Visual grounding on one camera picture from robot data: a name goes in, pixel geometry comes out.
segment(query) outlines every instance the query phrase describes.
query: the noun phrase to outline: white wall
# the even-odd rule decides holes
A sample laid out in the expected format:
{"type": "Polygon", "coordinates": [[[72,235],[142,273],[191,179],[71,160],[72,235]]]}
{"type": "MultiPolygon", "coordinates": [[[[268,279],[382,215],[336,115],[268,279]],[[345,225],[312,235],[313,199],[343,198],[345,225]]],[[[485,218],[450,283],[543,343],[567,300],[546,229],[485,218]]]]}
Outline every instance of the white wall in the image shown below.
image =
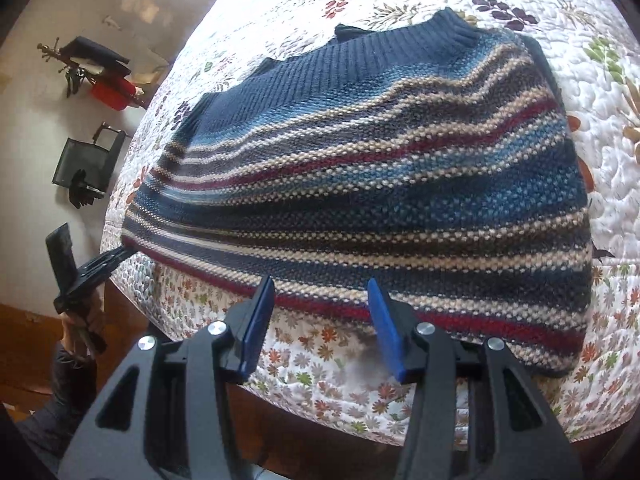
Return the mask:
{"type": "MultiPolygon", "coordinates": [[[[59,36],[62,46],[86,36],[144,72],[161,60],[152,51],[177,55],[213,1],[31,0],[24,9],[0,47],[0,303],[55,315],[45,236],[68,222],[76,262],[84,263],[98,253],[108,202],[76,210],[51,183],[66,138],[90,142],[102,121],[133,133],[144,112],[111,110],[88,95],[88,84],[66,99],[62,65],[44,63],[37,43],[52,45],[59,36]],[[103,23],[106,16],[120,30],[103,23]]],[[[109,146],[112,137],[103,135],[109,146]]]]}

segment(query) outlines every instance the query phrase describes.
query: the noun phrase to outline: sweater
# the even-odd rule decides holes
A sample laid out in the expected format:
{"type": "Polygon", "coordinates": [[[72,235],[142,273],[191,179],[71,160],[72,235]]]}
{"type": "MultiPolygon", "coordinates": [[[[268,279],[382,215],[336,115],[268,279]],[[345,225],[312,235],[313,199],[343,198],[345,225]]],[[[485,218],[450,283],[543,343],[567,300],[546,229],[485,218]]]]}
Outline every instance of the sweater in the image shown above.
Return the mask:
{"type": "Polygon", "coordinates": [[[206,94],[124,244],[238,294],[370,322],[367,281],[453,336],[568,372],[590,300],[587,197],[534,40],[427,22],[342,35],[206,94]]]}

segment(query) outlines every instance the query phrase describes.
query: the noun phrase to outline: blue gripper pad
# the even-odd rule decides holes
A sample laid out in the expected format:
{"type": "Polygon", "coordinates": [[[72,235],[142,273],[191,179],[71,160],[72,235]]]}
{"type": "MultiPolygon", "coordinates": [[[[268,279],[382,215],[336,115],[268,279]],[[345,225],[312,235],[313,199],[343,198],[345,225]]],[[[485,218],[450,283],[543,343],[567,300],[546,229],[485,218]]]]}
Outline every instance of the blue gripper pad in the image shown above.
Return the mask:
{"type": "Polygon", "coordinates": [[[254,373],[258,365],[260,350],[267,333],[273,305],[275,304],[275,285],[269,276],[265,276],[255,291],[252,302],[252,316],[242,339],[242,362],[239,374],[243,381],[254,373]]]}
{"type": "Polygon", "coordinates": [[[386,291],[382,291],[375,279],[367,283],[367,302],[369,313],[376,329],[378,346],[388,370],[400,384],[406,380],[407,370],[404,367],[404,336],[398,332],[389,309],[392,299],[386,291]]]}

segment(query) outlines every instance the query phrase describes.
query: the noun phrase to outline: beige stripe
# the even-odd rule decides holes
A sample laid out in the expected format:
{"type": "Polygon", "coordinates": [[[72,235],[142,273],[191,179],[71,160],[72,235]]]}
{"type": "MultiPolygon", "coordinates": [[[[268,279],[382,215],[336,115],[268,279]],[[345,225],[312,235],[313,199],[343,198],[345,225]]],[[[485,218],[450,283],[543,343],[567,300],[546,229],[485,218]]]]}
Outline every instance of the beige stripe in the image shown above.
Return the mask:
{"type": "MultiPolygon", "coordinates": [[[[526,150],[522,152],[515,153],[513,155],[509,155],[497,164],[492,164],[490,166],[463,166],[463,167],[452,167],[452,168],[443,168],[441,170],[436,171],[419,171],[419,172],[411,172],[404,174],[400,178],[387,178],[380,177],[377,179],[371,179],[367,181],[348,181],[341,182],[339,184],[334,184],[332,186],[324,186],[324,187],[313,187],[309,189],[294,189],[291,191],[274,191],[267,194],[262,194],[258,196],[240,196],[240,197],[229,197],[224,200],[213,200],[212,198],[204,198],[202,200],[198,200],[195,198],[188,198],[187,200],[179,200],[176,197],[171,197],[172,200],[176,200],[177,202],[189,203],[189,204],[216,204],[216,205],[238,205],[238,204],[251,204],[251,203],[264,203],[264,202],[279,202],[281,200],[290,200],[290,199],[298,199],[298,198],[311,198],[311,197],[320,197],[320,196],[329,196],[331,194],[346,194],[350,192],[360,191],[360,190],[370,190],[370,189],[382,189],[383,187],[388,187],[389,189],[393,189],[397,186],[405,186],[407,184],[416,184],[417,182],[428,182],[430,180],[436,180],[438,178],[452,178],[458,176],[473,176],[475,174],[494,174],[500,173],[501,171],[507,170],[511,166],[518,164],[522,160],[527,160],[528,158],[535,156],[539,153],[543,153],[549,148],[556,146],[557,144],[566,140],[566,133],[564,131],[559,132],[553,137],[547,137],[542,142],[529,146],[526,150]]],[[[399,162],[393,162],[392,164],[388,164],[391,167],[400,166],[399,162]]],[[[331,176],[336,175],[345,175],[344,178],[348,178],[348,174],[354,173],[356,169],[363,170],[365,166],[348,166],[346,168],[332,168],[331,171],[327,171],[331,176]]],[[[302,184],[304,180],[308,180],[313,177],[318,177],[323,175],[323,171],[318,171],[313,175],[297,175],[294,177],[289,177],[286,179],[277,179],[275,181],[261,181],[259,182],[260,186],[237,186],[233,188],[223,188],[228,189],[227,192],[233,192],[233,190],[245,190],[245,189],[254,189],[258,191],[260,187],[273,186],[275,184],[287,184],[296,182],[297,184],[302,184]]],[[[166,184],[162,181],[159,181],[153,175],[146,181],[146,184],[155,189],[162,195],[169,196],[166,193],[167,187],[172,187],[174,189],[175,186],[171,184],[166,184]]],[[[201,192],[200,190],[180,190],[188,196],[190,192],[193,194],[201,192]]]]}
{"type": "MultiPolygon", "coordinates": [[[[446,84],[449,86],[457,86],[459,88],[464,88],[465,86],[471,86],[473,83],[475,83],[478,80],[478,78],[480,77],[485,67],[487,67],[490,63],[494,62],[494,60],[496,60],[503,54],[513,50],[521,51],[522,48],[514,43],[502,43],[500,45],[497,45],[482,62],[480,62],[474,69],[472,69],[469,72],[467,76],[460,79],[448,79],[440,76],[425,76],[425,77],[419,77],[419,78],[411,78],[409,80],[404,80],[404,79],[398,80],[395,83],[393,83],[384,93],[376,97],[373,97],[369,100],[362,101],[358,104],[346,105],[339,108],[329,108],[328,110],[321,110],[318,112],[313,112],[310,114],[293,117],[281,123],[262,124],[261,126],[256,126],[255,128],[252,128],[250,131],[244,134],[244,136],[238,137],[237,139],[222,140],[221,142],[218,142],[217,144],[214,144],[214,145],[208,144],[208,145],[201,145],[201,146],[191,146],[190,151],[208,152],[210,150],[224,148],[227,146],[233,147],[233,146],[237,146],[238,144],[242,144],[246,142],[251,136],[254,136],[256,134],[272,132],[275,130],[279,130],[281,128],[290,128],[306,122],[313,123],[316,121],[339,118],[343,115],[353,114],[354,112],[366,110],[367,108],[371,108],[379,104],[382,104],[386,101],[389,101],[389,99],[392,99],[393,97],[395,97],[395,95],[404,91],[406,88],[411,88],[412,86],[415,86],[416,88],[423,85],[428,85],[428,84],[442,84],[442,85],[446,84]]],[[[177,142],[169,142],[168,146],[173,146],[176,150],[180,150],[182,152],[184,151],[184,147],[177,142]]]]}
{"type": "MultiPolygon", "coordinates": [[[[217,276],[230,282],[241,283],[245,286],[257,286],[260,283],[261,276],[258,274],[226,269],[225,267],[204,262],[193,256],[177,253],[147,240],[142,240],[127,229],[123,229],[122,233],[132,240],[135,240],[142,248],[162,254],[165,258],[180,262],[211,276],[217,276]]],[[[367,304],[366,290],[357,290],[343,286],[310,285],[308,283],[292,282],[277,278],[274,279],[274,284],[279,294],[309,298],[310,300],[326,298],[329,301],[343,301],[360,306],[366,306],[367,304]]],[[[584,316],[581,314],[572,314],[561,308],[548,306],[489,300],[449,299],[439,296],[419,296],[414,294],[399,294],[396,292],[393,292],[391,295],[396,300],[409,303],[419,310],[450,314],[478,314],[538,324],[549,324],[551,322],[552,326],[558,330],[581,329],[585,324],[584,316]]]]}
{"type": "Polygon", "coordinates": [[[275,259],[286,262],[329,264],[332,266],[363,267],[365,269],[415,269],[461,271],[509,271],[524,272],[540,269],[582,270],[591,263],[591,244],[588,247],[569,251],[549,251],[546,253],[518,254],[515,256],[460,257],[460,256],[391,256],[384,254],[353,254],[319,251],[291,251],[262,247],[247,247],[212,242],[161,230],[151,225],[139,215],[132,213],[129,218],[149,231],[201,248],[225,253],[254,256],[261,259],[275,259]]]}
{"type": "Polygon", "coordinates": [[[235,236],[239,238],[266,238],[271,240],[325,240],[331,242],[360,242],[360,243],[392,243],[397,245],[420,244],[424,242],[437,242],[455,240],[461,244],[477,242],[479,240],[494,240],[496,238],[519,238],[527,234],[542,233],[561,229],[569,226],[578,227],[588,215],[588,208],[584,207],[578,211],[567,213],[553,218],[524,222],[523,224],[507,224],[493,229],[478,229],[469,231],[416,231],[403,233],[348,233],[342,231],[324,232],[274,232],[274,231],[233,231],[226,229],[207,229],[171,222],[158,216],[157,214],[142,207],[136,202],[132,202],[127,209],[127,216],[133,214],[132,209],[139,209],[145,215],[162,222],[169,227],[185,229],[194,233],[206,233],[219,236],[235,236]]]}
{"type": "Polygon", "coordinates": [[[508,345],[513,355],[525,364],[538,365],[543,368],[552,368],[553,370],[573,368],[578,358],[578,355],[561,356],[535,346],[519,345],[511,342],[508,342],[508,345]]]}
{"type": "MultiPolygon", "coordinates": [[[[492,144],[491,146],[483,146],[480,148],[476,148],[475,146],[455,146],[455,147],[451,147],[451,148],[445,148],[443,150],[436,150],[434,152],[430,152],[429,156],[434,156],[434,157],[442,157],[442,156],[448,156],[448,155],[463,155],[463,156],[478,156],[478,155],[491,155],[492,153],[498,152],[499,150],[503,150],[504,148],[506,148],[507,146],[509,146],[510,144],[512,144],[513,142],[517,142],[518,140],[520,140],[521,138],[525,137],[526,135],[530,134],[532,131],[541,128],[544,124],[547,123],[552,123],[553,121],[558,121],[558,120],[562,120],[562,115],[556,113],[556,112],[550,112],[547,115],[545,115],[544,117],[541,118],[537,118],[535,120],[535,122],[533,122],[532,124],[528,124],[527,126],[523,126],[521,128],[518,128],[517,130],[515,130],[514,132],[509,132],[507,134],[507,136],[502,137],[496,144],[492,144]]],[[[307,173],[304,174],[305,177],[309,177],[309,178],[316,178],[316,177],[321,177],[325,174],[330,174],[330,175],[349,175],[351,173],[356,173],[357,171],[363,171],[366,170],[367,168],[369,169],[375,169],[377,167],[387,167],[390,166],[392,168],[396,168],[398,166],[401,165],[401,163],[408,163],[411,161],[418,161],[421,158],[423,158],[424,155],[419,155],[417,153],[413,154],[411,157],[404,157],[402,159],[399,160],[394,160],[392,162],[382,162],[382,163],[372,163],[372,164],[357,164],[357,165],[346,165],[346,166],[335,166],[334,168],[325,168],[323,170],[319,170],[316,171],[314,173],[307,173]]],[[[218,188],[218,191],[222,191],[222,190],[228,190],[228,192],[234,192],[235,190],[246,190],[246,189],[261,189],[264,187],[269,187],[269,186],[276,186],[276,185],[283,185],[286,184],[288,182],[299,182],[301,180],[300,175],[293,175],[293,176],[286,176],[283,178],[274,178],[274,179],[265,179],[265,180],[260,180],[258,182],[254,182],[251,184],[242,184],[240,186],[228,186],[228,187],[221,187],[218,188]]],[[[200,192],[199,190],[188,190],[188,189],[181,189],[181,188],[177,188],[175,186],[172,186],[171,183],[162,183],[162,186],[166,186],[166,187],[172,187],[174,189],[180,189],[182,192],[184,193],[197,193],[200,192]]]]}
{"type": "MultiPolygon", "coordinates": [[[[350,128],[355,128],[357,126],[363,126],[366,124],[382,124],[387,121],[391,121],[398,117],[404,110],[425,104],[441,104],[443,102],[447,103],[457,103],[463,105],[473,105],[477,104],[481,100],[485,98],[485,96],[491,91],[500,81],[506,78],[516,67],[522,66],[524,64],[532,64],[532,60],[528,56],[517,57],[514,59],[510,59],[503,67],[501,67],[498,72],[491,74],[481,88],[469,95],[458,95],[453,94],[452,92],[422,92],[416,95],[409,95],[407,97],[401,98],[398,102],[393,105],[391,108],[387,108],[377,114],[369,114],[364,117],[360,117],[357,119],[349,119],[348,116],[345,117],[345,121],[340,123],[330,124],[328,126],[310,126],[307,128],[302,128],[299,130],[287,130],[282,134],[279,134],[275,137],[269,137],[266,139],[256,139],[251,142],[245,142],[246,138],[249,134],[245,134],[239,139],[234,139],[233,142],[235,146],[238,148],[224,153],[214,153],[212,155],[200,155],[200,156],[183,156],[182,163],[183,164],[209,164],[215,160],[233,160],[237,156],[242,155],[242,153],[253,150],[255,148],[265,148],[267,146],[271,146],[272,144],[277,144],[280,142],[285,142],[291,139],[305,139],[305,137],[321,137],[327,134],[333,134],[335,132],[340,132],[342,130],[347,130],[350,128]]],[[[420,78],[411,78],[411,79],[402,79],[397,85],[402,84],[402,86],[416,86],[416,81],[420,78]]],[[[360,111],[360,109],[364,109],[365,107],[361,107],[357,105],[357,110],[351,110],[352,113],[356,111],[360,111]]],[[[171,144],[172,147],[178,146],[178,144],[171,144]]],[[[191,152],[212,152],[214,147],[210,147],[205,150],[206,146],[196,145],[193,147],[189,147],[186,150],[186,153],[191,152]]]]}
{"type": "MultiPolygon", "coordinates": [[[[492,130],[495,130],[504,120],[508,117],[517,115],[524,108],[534,102],[540,101],[543,98],[551,97],[551,92],[548,88],[533,88],[523,91],[512,102],[499,108],[491,118],[480,124],[467,124],[461,122],[452,123],[439,123],[430,124],[428,126],[419,126],[408,132],[399,134],[393,139],[371,139],[360,140],[357,142],[347,142],[345,144],[338,144],[336,146],[329,146],[327,148],[320,148],[318,150],[312,150],[309,152],[291,153],[288,155],[277,156],[268,160],[262,160],[254,164],[243,164],[232,170],[225,171],[223,173],[209,173],[202,176],[186,176],[180,174],[174,174],[165,168],[155,168],[154,171],[172,179],[175,182],[189,182],[192,184],[202,184],[206,182],[218,182],[221,180],[227,180],[232,177],[241,176],[244,174],[258,173],[264,170],[271,170],[283,166],[294,166],[302,164],[307,161],[323,160],[325,158],[332,158],[334,156],[341,155],[353,155],[354,153],[371,153],[371,152],[391,152],[398,149],[404,144],[410,144],[416,140],[421,139],[433,139],[435,137],[455,136],[462,134],[469,135],[485,135],[492,130]]],[[[180,157],[171,153],[165,153],[166,158],[182,163],[180,157]]]]}

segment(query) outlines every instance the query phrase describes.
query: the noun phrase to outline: floral bedspread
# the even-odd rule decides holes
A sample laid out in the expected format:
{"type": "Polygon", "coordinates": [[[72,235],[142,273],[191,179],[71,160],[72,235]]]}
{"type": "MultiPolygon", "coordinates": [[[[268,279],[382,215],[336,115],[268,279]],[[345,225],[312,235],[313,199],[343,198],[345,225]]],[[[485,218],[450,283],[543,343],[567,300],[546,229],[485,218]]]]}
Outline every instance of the floral bedspread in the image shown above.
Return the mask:
{"type": "MultiPolygon", "coordinates": [[[[623,424],[640,401],[640,46],[610,0],[218,0],[193,33],[131,143],[110,199],[102,250],[119,245],[124,211],[204,92],[241,82],[264,59],[320,47],[338,23],[385,30],[449,6],[478,27],[508,27],[542,46],[562,89],[590,192],[593,292],[574,371],[538,380],[572,440],[623,424]]],[[[137,254],[113,280],[172,338],[184,338],[242,298],[137,254]]],[[[402,444],[413,391],[385,370],[372,329],[276,307],[254,394],[296,415],[402,444]]],[[[466,384],[456,441],[466,441],[466,384]]]]}

